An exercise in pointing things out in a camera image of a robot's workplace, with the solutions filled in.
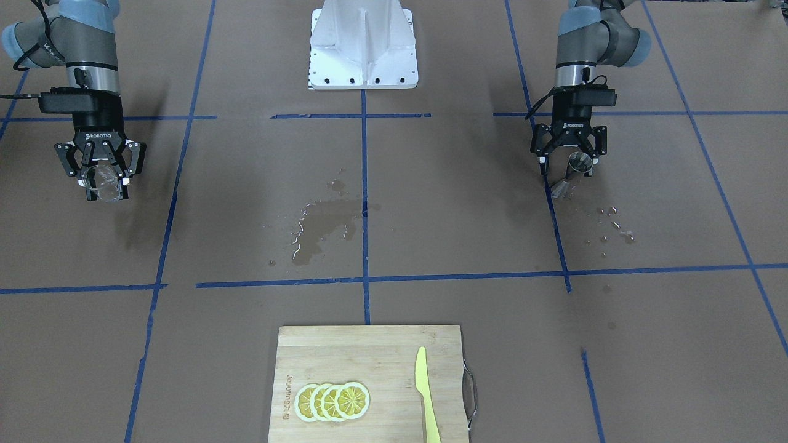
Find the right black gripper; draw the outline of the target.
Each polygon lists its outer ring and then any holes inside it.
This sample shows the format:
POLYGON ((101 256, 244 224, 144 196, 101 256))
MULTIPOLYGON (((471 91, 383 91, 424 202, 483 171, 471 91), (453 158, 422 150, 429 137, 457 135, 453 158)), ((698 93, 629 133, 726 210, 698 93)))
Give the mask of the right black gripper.
POLYGON ((38 98, 43 113, 69 114, 73 140, 55 151, 66 174, 84 181, 84 169, 107 161, 118 176, 118 199, 129 198, 131 178, 141 174, 146 144, 126 137, 120 95, 94 89, 52 89, 38 98))

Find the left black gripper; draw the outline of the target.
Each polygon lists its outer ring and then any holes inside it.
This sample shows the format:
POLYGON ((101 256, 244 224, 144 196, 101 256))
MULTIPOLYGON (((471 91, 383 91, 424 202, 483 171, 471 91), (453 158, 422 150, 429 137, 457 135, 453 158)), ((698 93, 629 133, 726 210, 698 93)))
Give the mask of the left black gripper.
POLYGON ((531 107, 530 115, 552 99, 550 124, 538 124, 530 142, 537 155, 540 172, 548 177, 550 155, 561 146, 574 146, 582 152, 582 173, 593 176, 594 166, 607 154, 607 126, 591 126, 594 107, 616 106, 616 90, 607 85, 569 85, 555 87, 531 107))

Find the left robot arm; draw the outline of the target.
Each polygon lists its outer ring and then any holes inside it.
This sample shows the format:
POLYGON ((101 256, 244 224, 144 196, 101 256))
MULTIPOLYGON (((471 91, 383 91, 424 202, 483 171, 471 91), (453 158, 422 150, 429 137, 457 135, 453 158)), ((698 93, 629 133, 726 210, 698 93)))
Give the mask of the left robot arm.
POLYGON ((530 151, 538 157, 541 174, 549 173, 549 159, 557 148, 579 148, 599 163, 608 153, 607 126, 593 126, 596 107, 616 106, 618 95, 598 83, 597 67, 635 67, 648 58, 652 37, 622 16, 630 1, 571 1, 560 17, 555 58, 555 84, 526 113, 531 118, 552 99, 551 123, 537 124, 530 151))

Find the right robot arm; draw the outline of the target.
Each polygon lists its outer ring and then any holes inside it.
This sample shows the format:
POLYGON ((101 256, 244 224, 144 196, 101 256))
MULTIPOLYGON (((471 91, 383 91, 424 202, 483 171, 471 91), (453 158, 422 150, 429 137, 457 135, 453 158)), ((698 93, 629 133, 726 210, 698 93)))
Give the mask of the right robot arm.
POLYGON ((54 147, 65 173, 86 199, 125 200, 139 174, 146 145, 124 128, 115 18, 118 1, 36 1, 39 15, 2 31, 14 70, 62 66, 68 85, 48 92, 14 94, 34 99, 42 113, 69 115, 75 134, 54 147))

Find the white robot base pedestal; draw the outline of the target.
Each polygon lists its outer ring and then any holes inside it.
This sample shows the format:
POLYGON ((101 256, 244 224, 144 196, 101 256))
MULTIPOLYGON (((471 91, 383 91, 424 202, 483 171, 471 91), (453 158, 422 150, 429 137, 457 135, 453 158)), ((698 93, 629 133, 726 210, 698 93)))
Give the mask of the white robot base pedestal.
POLYGON ((401 2, 326 1, 310 25, 311 90, 417 87, 414 17, 401 2))

